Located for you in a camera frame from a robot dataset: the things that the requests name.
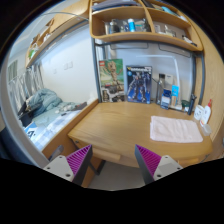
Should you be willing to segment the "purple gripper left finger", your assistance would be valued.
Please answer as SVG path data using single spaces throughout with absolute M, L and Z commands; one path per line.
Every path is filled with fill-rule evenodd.
M 92 145 L 87 145 L 68 156 L 57 156 L 44 170 L 81 186 L 92 155 Z

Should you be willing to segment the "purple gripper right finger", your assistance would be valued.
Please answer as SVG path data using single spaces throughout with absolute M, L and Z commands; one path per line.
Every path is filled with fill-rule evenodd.
M 152 183 L 182 169 L 182 166 L 170 156 L 159 156 L 140 145 L 135 145 L 135 157 L 145 184 Z

